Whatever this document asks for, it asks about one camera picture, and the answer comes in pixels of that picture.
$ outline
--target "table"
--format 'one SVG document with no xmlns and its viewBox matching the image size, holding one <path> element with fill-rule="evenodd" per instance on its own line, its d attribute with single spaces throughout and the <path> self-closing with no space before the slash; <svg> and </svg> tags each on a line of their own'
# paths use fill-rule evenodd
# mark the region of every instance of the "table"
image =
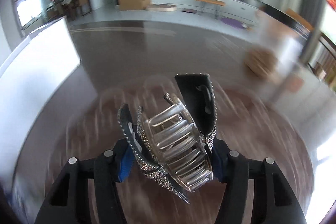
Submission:
<svg viewBox="0 0 336 224">
<path fill-rule="evenodd" d="M 206 3 L 214 4 L 216 6 L 215 19 L 218 18 L 220 6 L 222 6 L 222 7 L 225 6 L 225 3 L 223 1 L 220 1 L 220 0 L 196 0 L 196 1 L 200 1 L 202 3 L 201 13 L 204 13 L 204 8 L 205 8 Z"/>
</svg>

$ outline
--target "wooden railing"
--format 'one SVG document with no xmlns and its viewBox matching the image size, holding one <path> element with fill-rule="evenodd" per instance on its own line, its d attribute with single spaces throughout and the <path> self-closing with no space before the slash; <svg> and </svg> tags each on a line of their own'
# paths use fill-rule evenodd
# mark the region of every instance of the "wooden railing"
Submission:
<svg viewBox="0 0 336 224">
<path fill-rule="evenodd" d="M 308 65 L 317 77 L 334 90 L 336 88 L 336 44 L 324 33 L 321 33 L 319 42 Z"/>
</svg>

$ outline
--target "rug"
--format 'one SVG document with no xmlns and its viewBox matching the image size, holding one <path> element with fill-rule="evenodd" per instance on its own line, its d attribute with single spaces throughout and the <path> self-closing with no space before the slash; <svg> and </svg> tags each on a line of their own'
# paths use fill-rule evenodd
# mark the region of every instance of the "rug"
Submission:
<svg viewBox="0 0 336 224">
<path fill-rule="evenodd" d="M 221 19 L 221 22 L 230 25 L 232 27 L 238 28 L 238 29 L 245 29 L 243 27 L 243 22 L 240 22 L 239 20 L 233 19 L 233 18 L 228 18 L 228 17 L 223 17 Z"/>
</svg>

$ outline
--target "tv stand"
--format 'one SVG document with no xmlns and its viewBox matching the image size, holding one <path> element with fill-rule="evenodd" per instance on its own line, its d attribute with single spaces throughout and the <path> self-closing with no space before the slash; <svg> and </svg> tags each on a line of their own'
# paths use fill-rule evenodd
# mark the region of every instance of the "tv stand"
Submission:
<svg viewBox="0 0 336 224">
<path fill-rule="evenodd" d="M 240 0 L 217 0 L 225 3 L 225 7 L 221 7 L 219 15 L 223 17 L 229 17 L 245 24 L 254 25 L 256 22 L 255 12 L 257 7 L 251 6 Z M 201 4 L 196 0 L 152 0 L 153 4 L 174 4 L 179 9 L 193 9 L 200 10 Z M 204 8 L 204 12 L 215 14 L 216 5 L 208 5 Z"/>
</svg>

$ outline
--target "white tile floor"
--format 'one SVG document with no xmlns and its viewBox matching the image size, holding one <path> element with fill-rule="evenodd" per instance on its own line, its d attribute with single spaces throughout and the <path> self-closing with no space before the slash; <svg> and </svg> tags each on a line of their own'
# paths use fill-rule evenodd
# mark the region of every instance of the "white tile floor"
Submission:
<svg viewBox="0 0 336 224">
<path fill-rule="evenodd" d="M 237 29 L 221 22 L 221 17 L 216 20 L 213 14 L 204 13 L 202 15 L 184 13 L 181 10 L 174 12 L 153 12 L 146 10 L 120 11 L 117 6 L 108 4 L 91 13 L 78 17 L 68 24 L 80 25 L 89 22 L 112 21 L 112 20 L 147 20 L 158 22 L 169 22 L 183 25 L 189 25 L 208 30 L 221 32 L 234 37 L 250 41 L 251 33 L 245 29 Z"/>
</svg>

